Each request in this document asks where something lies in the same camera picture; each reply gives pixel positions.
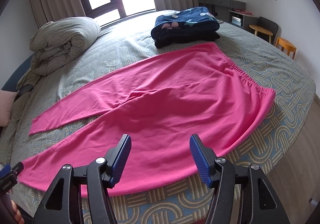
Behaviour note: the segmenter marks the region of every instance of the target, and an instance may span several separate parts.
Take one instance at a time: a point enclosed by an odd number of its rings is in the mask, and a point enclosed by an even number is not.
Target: folded blanket
[[[32,71],[37,75],[49,75],[84,53],[99,33],[99,24],[86,17],[44,24],[30,39],[30,50],[35,52],[31,59]]]
[[[156,18],[151,37],[155,40],[157,48],[168,46],[173,42],[215,41],[220,38],[216,33],[219,28],[219,23],[206,7],[165,11]]]

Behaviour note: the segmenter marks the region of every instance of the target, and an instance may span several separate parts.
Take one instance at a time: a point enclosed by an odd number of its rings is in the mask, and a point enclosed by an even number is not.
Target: white wall
[[[0,15],[0,88],[33,53],[29,40],[37,29],[29,0],[10,0]]]
[[[320,96],[320,13],[312,0],[239,0],[246,9],[279,25],[297,47],[295,61],[314,79]]]

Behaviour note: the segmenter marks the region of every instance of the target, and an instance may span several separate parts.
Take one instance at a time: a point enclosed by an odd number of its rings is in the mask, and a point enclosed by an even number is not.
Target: pink leggings
[[[132,150],[110,195],[164,186],[196,172],[192,134],[226,155],[260,124],[274,98],[214,43],[154,56],[86,84],[35,118],[30,135],[102,115],[23,161],[19,179],[45,191],[64,164],[87,165],[126,133]]]

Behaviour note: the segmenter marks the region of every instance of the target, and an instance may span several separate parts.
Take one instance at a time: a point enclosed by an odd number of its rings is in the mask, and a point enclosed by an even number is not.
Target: metal bolt
[[[220,164],[224,164],[226,162],[226,160],[223,157],[218,157],[217,162]]]
[[[97,164],[102,164],[104,162],[105,162],[105,159],[103,157],[99,157],[99,158],[96,159],[96,163]]]
[[[257,164],[252,164],[252,165],[251,165],[251,168],[252,168],[253,170],[258,170],[260,167],[259,167]]]
[[[71,165],[64,165],[62,167],[63,170],[69,170],[71,168]]]

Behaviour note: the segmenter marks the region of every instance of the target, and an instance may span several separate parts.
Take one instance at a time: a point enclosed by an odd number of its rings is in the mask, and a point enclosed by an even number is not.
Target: finger
[[[24,224],[24,219],[21,218],[21,220],[19,221],[19,224]]]
[[[15,219],[17,222],[20,222],[20,220],[22,219],[21,213],[20,213],[19,210],[18,210],[17,213],[15,214],[14,219]]]
[[[11,205],[12,205],[12,209],[13,209],[14,213],[17,213],[18,207],[17,207],[16,203],[13,200],[11,200]]]

